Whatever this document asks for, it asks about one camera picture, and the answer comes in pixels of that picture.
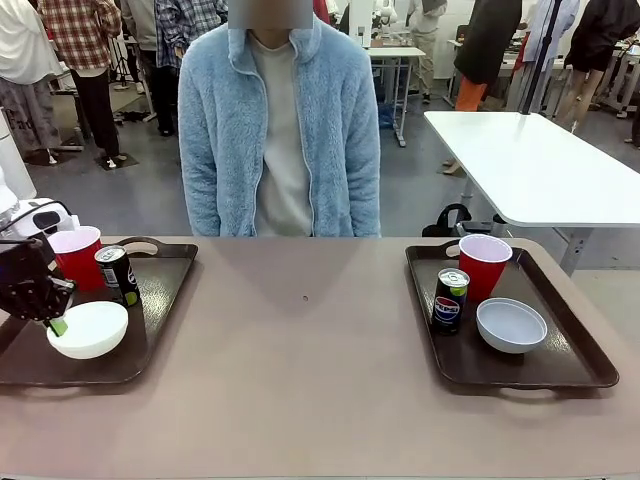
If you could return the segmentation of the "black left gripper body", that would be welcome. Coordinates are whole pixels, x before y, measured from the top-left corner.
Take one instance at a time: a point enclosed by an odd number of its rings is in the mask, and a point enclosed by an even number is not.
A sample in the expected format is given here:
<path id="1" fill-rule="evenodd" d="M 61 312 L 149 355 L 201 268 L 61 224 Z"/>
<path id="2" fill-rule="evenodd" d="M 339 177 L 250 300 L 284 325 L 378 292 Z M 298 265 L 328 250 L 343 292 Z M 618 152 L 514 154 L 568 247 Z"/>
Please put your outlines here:
<path id="1" fill-rule="evenodd" d="M 1 309 L 24 321 L 61 318 L 75 282 L 56 264 L 45 238 L 1 240 Z"/>

